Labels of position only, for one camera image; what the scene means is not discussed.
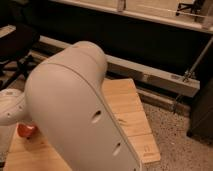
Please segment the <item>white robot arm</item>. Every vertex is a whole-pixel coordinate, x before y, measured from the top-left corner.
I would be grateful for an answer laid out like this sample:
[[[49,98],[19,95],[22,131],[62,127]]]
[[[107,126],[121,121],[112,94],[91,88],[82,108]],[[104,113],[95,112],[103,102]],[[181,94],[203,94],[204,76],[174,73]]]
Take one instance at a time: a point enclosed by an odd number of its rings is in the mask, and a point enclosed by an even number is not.
[[[36,125],[73,171],[142,171],[102,90],[104,51],[79,41],[38,64],[0,107],[0,125]]]

